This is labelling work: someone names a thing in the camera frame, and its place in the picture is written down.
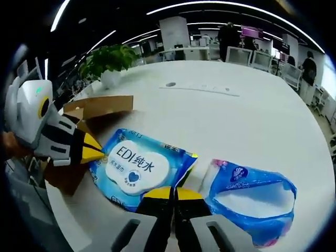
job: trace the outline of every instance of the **tissue package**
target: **tissue package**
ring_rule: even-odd
[[[196,154],[127,129],[118,129],[102,151],[106,157],[90,163],[93,180],[108,199],[131,212],[146,192],[182,185],[197,160]]]
[[[294,218],[297,189],[280,173],[212,160],[200,193],[212,214],[245,230],[258,248],[274,245]]]

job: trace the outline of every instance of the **ceiling light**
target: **ceiling light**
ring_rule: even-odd
[[[44,78],[46,80],[48,79],[48,63],[49,63],[49,60],[45,59],[44,60]]]
[[[156,9],[156,10],[153,10],[151,12],[148,12],[147,15],[151,15],[153,13],[160,12],[160,11],[163,11],[165,9],[170,9],[170,8],[184,6],[184,5],[190,5],[190,4],[227,4],[227,5],[235,5],[235,6],[239,6],[239,7],[245,7],[245,8],[249,8],[249,9],[253,9],[253,10],[265,13],[265,14],[267,14],[269,16],[272,16],[272,17],[274,17],[274,18],[276,18],[276,19],[278,19],[278,20],[286,23],[287,25],[291,26],[292,28],[296,29],[298,32],[300,32],[304,36],[306,36],[311,42],[313,42],[314,45],[316,45],[323,53],[326,53],[322,49],[322,47],[319,46],[319,44],[317,44],[317,42],[315,40],[313,40],[307,33],[305,33],[303,30],[301,30],[296,25],[292,24],[291,22],[289,22],[289,21],[285,20],[284,18],[282,18],[282,17],[280,17],[278,15],[275,15],[275,14],[273,14],[271,12],[268,12],[266,10],[263,10],[263,9],[260,9],[260,8],[254,7],[254,6],[250,6],[250,5],[247,5],[247,4],[233,3],[233,2],[224,2],[224,1],[194,1],[194,2],[187,2],[187,3],[180,3],[180,4],[174,4],[174,5],[166,6],[166,7],[163,7],[163,8]]]
[[[65,8],[67,7],[67,5],[68,5],[69,2],[70,2],[70,0],[65,0],[65,1],[62,3],[61,7],[59,8],[59,10],[58,10],[58,12],[57,12],[57,14],[56,14],[56,17],[55,17],[55,19],[54,19],[54,22],[52,23],[53,25],[51,26],[51,30],[50,30],[50,32],[53,32],[53,31],[56,29],[56,27],[57,27],[57,25],[58,25],[58,22],[59,22],[59,20],[61,19],[61,16],[62,16],[62,14],[63,14],[63,12],[64,12],[64,10],[65,10]]]
[[[227,12],[227,13],[235,13],[235,14],[241,14],[239,12],[233,12],[231,10],[221,10],[221,9],[205,9],[204,12]]]
[[[76,56],[73,56],[73,57],[71,57],[70,59],[67,59],[66,61],[64,61],[61,67],[65,66],[67,63],[73,61],[73,60],[75,59],[75,57],[76,57]]]
[[[80,21],[78,21],[78,23],[81,24],[81,23],[83,23],[83,22],[85,22],[85,21],[86,21],[86,17],[83,18],[83,19],[81,19]]]
[[[255,31],[257,32],[257,30],[246,28],[246,27],[244,27],[244,30],[251,30],[252,32],[255,32]]]
[[[146,34],[149,34],[149,33],[154,33],[154,32],[156,32],[156,31],[158,31],[158,30],[160,30],[160,29],[152,30],[152,31],[149,31],[149,32],[147,32],[147,33],[138,35],[138,36],[136,36],[136,37],[134,37],[134,38],[130,38],[129,40],[126,40],[126,41],[123,42],[122,44],[125,44],[125,43],[127,43],[127,42],[129,42],[129,41],[131,41],[131,40],[134,40],[134,39],[136,39],[136,38],[139,38],[139,37],[141,37],[141,36],[143,36],[143,35],[146,35]]]
[[[115,33],[116,30],[112,31],[111,33],[107,34],[105,37],[103,37],[98,43],[96,43],[86,54],[90,53],[93,49],[95,49],[100,43],[102,43],[105,39],[110,37],[113,33]]]
[[[202,12],[202,10],[200,11],[197,11],[197,10],[190,10],[190,11],[188,11],[188,12],[180,12],[179,14],[185,14],[185,13],[192,13],[192,12]]]
[[[275,35],[273,35],[273,34],[271,34],[271,33],[267,33],[267,32],[265,32],[265,31],[264,31],[263,33],[265,33],[265,34],[267,34],[267,35],[269,35],[269,36],[272,36],[273,38],[277,38],[277,39],[283,41],[282,38],[280,38],[280,37],[278,37],[278,36],[275,36]]]
[[[60,77],[60,76],[62,76],[63,74],[65,74],[67,71],[65,70],[65,71],[63,71],[63,72],[61,72],[57,77]]]
[[[153,36],[149,36],[149,37],[147,37],[147,38],[140,39],[139,42],[141,42],[141,41],[143,41],[143,40],[146,40],[146,39],[149,39],[149,38],[154,38],[154,37],[156,37],[156,36],[157,36],[157,34],[156,34],[156,35],[153,35]]]
[[[199,28],[199,30],[219,30],[219,28]]]
[[[187,25],[226,25],[226,23],[203,22],[203,23],[189,23]]]
[[[308,45],[308,44],[307,44],[305,41],[303,41],[303,40],[302,40],[302,41],[299,41],[299,44],[301,44],[301,45],[305,45],[305,46]]]

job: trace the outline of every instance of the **blue heart logo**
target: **blue heart logo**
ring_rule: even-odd
[[[246,177],[247,174],[248,174],[248,171],[244,167],[239,166],[237,168],[234,168],[234,170],[232,171],[230,182],[235,182],[241,177]]]
[[[130,174],[128,175],[128,180],[130,182],[135,182],[139,180],[139,175],[135,174],[134,172],[130,172]]]

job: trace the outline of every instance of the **robotic arm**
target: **robotic arm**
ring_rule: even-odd
[[[54,166],[86,163],[104,157],[100,144],[58,114],[49,80],[29,80],[20,86],[16,77],[5,102],[5,122],[18,141],[37,156],[50,157]]]

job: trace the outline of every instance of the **white desk surface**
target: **white desk surface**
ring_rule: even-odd
[[[230,87],[240,97],[159,88],[169,82]],[[327,143],[312,113],[281,78],[223,62],[172,61],[122,72],[120,85],[112,90],[99,84],[94,96],[134,95],[136,110],[102,136],[102,144],[123,127],[197,153],[198,164],[186,182],[194,190],[213,158],[280,172],[294,183],[298,194],[292,227],[263,251],[304,251],[328,220],[335,184]],[[89,172],[73,197],[62,196],[48,183],[47,192],[75,252],[123,212],[98,191]]]

